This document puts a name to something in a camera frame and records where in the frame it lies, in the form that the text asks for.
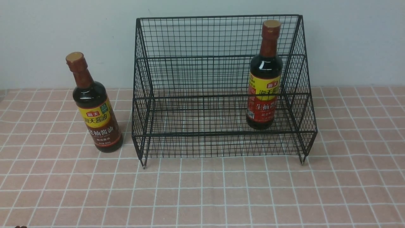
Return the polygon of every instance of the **dark brown bottle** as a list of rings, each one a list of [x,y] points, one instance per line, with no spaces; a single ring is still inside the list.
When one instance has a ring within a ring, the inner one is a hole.
[[[246,121],[256,130],[265,130],[274,122],[277,96],[272,94],[279,92],[283,68],[283,61],[277,55],[280,28],[279,21],[263,22],[260,53],[250,61],[248,94],[260,96],[249,97]]]
[[[66,63],[76,81],[73,99],[89,129],[94,145],[104,153],[116,151],[124,139],[105,87],[93,80],[83,53],[70,53],[66,56]]]

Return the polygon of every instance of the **red label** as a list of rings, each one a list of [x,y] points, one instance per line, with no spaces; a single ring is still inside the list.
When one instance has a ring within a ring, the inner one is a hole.
[[[266,123],[274,119],[277,96],[272,94],[279,90],[280,76],[273,79],[262,79],[250,74],[247,115],[258,123]]]
[[[255,122],[265,123],[274,119],[277,98],[270,101],[261,101],[257,97],[250,97],[247,115]]]
[[[86,115],[88,117],[96,117],[96,116],[99,116],[100,113],[98,111],[93,111],[93,112],[87,112]]]

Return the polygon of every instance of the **black wire rack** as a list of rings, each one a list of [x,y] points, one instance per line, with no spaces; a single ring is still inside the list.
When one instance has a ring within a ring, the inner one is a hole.
[[[268,19],[282,23],[284,69],[274,123],[257,131],[245,119],[249,63]],[[149,157],[298,155],[304,163],[317,132],[301,15],[136,20],[132,140],[144,168]]]

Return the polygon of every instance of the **bottle cap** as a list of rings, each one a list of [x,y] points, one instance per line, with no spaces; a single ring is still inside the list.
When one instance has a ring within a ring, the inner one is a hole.
[[[81,52],[72,52],[66,56],[66,64],[71,72],[78,73],[87,69],[87,62]]]
[[[280,35],[281,23],[277,20],[267,20],[263,22],[262,37],[265,39],[278,39]]]

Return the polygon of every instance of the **wire basket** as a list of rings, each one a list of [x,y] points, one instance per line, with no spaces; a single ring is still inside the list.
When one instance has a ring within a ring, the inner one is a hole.
[[[249,64],[262,23],[282,23],[284,63],[272,126],[246,123]],[[149,157],[298,155],[305,162],[318,132],[303,17],[253,15],[138,18],[132,140]]]

